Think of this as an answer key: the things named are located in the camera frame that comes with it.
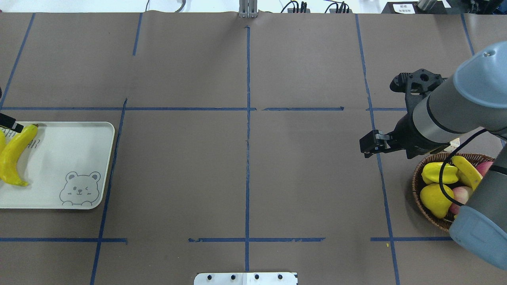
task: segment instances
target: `wicker basket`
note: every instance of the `wicker basket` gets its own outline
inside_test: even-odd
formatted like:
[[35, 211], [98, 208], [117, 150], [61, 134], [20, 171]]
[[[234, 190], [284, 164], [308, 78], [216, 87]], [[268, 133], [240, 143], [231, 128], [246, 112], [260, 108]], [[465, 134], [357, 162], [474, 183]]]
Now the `wicker basket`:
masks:
[[[417, 167], [415, 168], [414, 174], [412, 176], [412, 195], [414, 195], [415, 202], [417, 204], [417, 207], [421, 211], [421, 213], [428, 219], [432, 224], [440, 228], [441, 230], [445, 232], [449, 232], [449, 228], [452, 225], [452, 222], [454, 221], [454, 214], [451, 212], [447, 212], [447, 216], [445, 216], [443, 219], [439, 219], [435, 217], [431, 211], [426, 208], [419, 197], [421, 190], [426, 186], [426, 183], [422, 180], [422, 170], [424, 166], [427, 163], [430, 162], [442, 162], [444, 161], [450, 153], [438, 153], [434, 155], [427, 156], [419, 164], [417, 164]], [[492, 157], [489, 157], [487, 155], [483, 154], [475, 154], [475, 153], [458, 153], [457, 155], [462, 156], [466, 158], [473, 166], [477, 166], [483, 162], [486, 161], [493, 161], [494, 159]], [[454, 183], [448, 185], [451, 189], [454, 187], [462, 186], [462, 184]]]

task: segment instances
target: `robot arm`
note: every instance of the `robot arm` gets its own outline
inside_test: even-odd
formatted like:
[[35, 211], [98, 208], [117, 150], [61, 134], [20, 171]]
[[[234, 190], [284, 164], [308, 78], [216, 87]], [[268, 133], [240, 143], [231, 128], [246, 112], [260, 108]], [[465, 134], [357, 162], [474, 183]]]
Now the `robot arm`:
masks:
[[[394, 131], [361, 138], [365, 157], [406, 150], [407, 158], [438, 153], [478, 127], [507, 140], [507, 42], [491, 45], [464, 62], [447, 80], [420, 69], [400, 74], [391, 90], [405, 92], [407, 114]], [[507, 148], [462, 206], [451, 237], [485, 261], [507, 270]]]

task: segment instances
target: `banana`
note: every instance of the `banana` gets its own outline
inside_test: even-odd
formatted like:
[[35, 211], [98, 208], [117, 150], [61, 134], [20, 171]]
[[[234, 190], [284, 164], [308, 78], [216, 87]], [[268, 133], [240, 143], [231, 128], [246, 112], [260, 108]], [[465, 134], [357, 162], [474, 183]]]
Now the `banana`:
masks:
[[2, 134], [0, 134], [0, 153], [2, 153], [2, 151], [4, 150], [5, 148], [5, 134], [4, 132], [2, 132]]
[[21, 133], [5, 146], [0, 154], [0, 178], [8, 184], [17, 186], [28, 186], [18, 174], [17, 164], [21, 153], [26, 149], [28, 143], [37, 135], [39, 125], [29, 125], [23, 128]]
[[482, 175], [466, 158], [462, 156], [453, 156], [451, 160], [452, 163], [459, 169], [459, 180], [475, 191], [479, 183], [482, 181]]

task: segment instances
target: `label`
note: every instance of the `label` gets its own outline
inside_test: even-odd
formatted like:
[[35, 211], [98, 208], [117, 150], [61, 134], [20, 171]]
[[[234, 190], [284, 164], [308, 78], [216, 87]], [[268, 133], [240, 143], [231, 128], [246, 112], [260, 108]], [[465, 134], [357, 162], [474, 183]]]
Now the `label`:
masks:
[[453, 152], [459, 146], [459, 138], [450, 141], [450, 146], [444, 149], [445, 152]]
[[415, 14], [413, 4], [393, 4], [394, 11], [400, 14]]

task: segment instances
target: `apple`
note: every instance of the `apple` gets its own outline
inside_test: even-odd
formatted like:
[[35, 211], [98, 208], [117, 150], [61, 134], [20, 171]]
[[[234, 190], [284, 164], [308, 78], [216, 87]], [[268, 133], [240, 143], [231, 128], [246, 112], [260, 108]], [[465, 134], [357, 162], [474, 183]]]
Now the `apple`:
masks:
[[492, 164], [493, 161], [486, 161], [477, 165], [476, 169], [482, 175], [482, 177], [484, 177], [484, 175], [486, 175], [486, 172], [488, 172], [489, 167], [491, 167]]
[[[454, 200], [460, 202], [461, 204], [466, 204], [468, 202], [468, 199], [470, 198], [472, 188], [467, 186], [456, 187], [452, 190], [452, 192], [454, 193]], [[457, 215], [459, 214], [459, 206], [452, 203], [452, 205], [449, 207], [449, 211]]]

